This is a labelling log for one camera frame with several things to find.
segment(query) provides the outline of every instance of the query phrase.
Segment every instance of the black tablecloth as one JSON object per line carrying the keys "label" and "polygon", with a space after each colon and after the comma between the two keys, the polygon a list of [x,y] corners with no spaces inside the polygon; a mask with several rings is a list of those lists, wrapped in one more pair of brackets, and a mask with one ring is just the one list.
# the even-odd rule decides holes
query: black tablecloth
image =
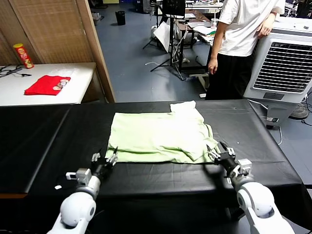
{"label": "black tablecloth", "polygon": [[27,193],[70,106],[0,108],[0,193]]}
{"label": "black tablecloth", "polygon": [[[213,128],[215,139],[234,147],[237,158],[253,162],[255,180],[268,186],[281,213],[311,228],[311,199],[302,181],[246,100],[198,101],[196,108]],[[45,157],[29,199],[65,197],[54,186],[61,175],[89,167],[93,153],[106,148],[114,114],[169,112],[169,102],[75,105]],[[103,183],[97,204],[124,209],[203,202],[214,208],[237,207],[235,192],[214,165],[118,163]]]}

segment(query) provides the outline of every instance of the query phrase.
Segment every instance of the man's arm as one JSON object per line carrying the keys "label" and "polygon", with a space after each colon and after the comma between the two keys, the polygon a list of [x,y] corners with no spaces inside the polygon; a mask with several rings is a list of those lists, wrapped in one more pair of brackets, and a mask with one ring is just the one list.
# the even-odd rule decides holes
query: man's arm
{"label": "man's arm", "polygon": [[276,15],[277,15],[276,12],[271,12],[267,17],[267,19],[263,21],[262,24],[260,24],[260,26],[257,29],[257,32],[259,32],[258,38],[262,38],[270,34],[273,28]]}
{"label": "man's arm", "polygon": [[214,36],[214,45],[211,52],[210,61],[208,64],[208,70],[213,75],[216,73],[218,68],[218,61],[217,61],[217,55],[219,53],[222,40],[226,31],[226,28],[228,27],[228,24],[219,22],[218,28],[216,30],[216,34]]}

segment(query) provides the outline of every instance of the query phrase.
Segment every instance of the red folded cloth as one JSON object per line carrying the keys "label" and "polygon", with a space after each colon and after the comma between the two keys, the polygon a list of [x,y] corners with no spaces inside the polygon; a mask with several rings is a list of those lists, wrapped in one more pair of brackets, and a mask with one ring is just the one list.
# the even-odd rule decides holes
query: red folded cloth
{"label": "red folded cloth", "polygon": [[57,95],[70,81],[70,77],[43,76],[30,88],[25,90],[25,95]]}

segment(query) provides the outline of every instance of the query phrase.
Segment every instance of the air cooler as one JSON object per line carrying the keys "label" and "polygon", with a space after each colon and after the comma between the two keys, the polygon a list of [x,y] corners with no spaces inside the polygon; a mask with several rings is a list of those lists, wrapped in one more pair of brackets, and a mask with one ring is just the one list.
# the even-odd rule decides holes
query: air cooler
{"label": "air cooler", "polygon": [[280,17],[254,51],[244,97],[268,107],[267,125],[279,126],[312,86],[312,19]]}

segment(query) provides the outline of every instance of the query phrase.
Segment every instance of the light green t-shirt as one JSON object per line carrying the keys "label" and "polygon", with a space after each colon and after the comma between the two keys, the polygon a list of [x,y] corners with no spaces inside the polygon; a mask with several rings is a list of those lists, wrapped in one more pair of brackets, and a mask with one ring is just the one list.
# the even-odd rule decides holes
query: light green t-shirt
{"label": "light green t-shirt", "polygon": [[188,105],[172,105],[170,113],[115,113],[106,157],[118,147],[118,162],[212,162],[212,129]]}

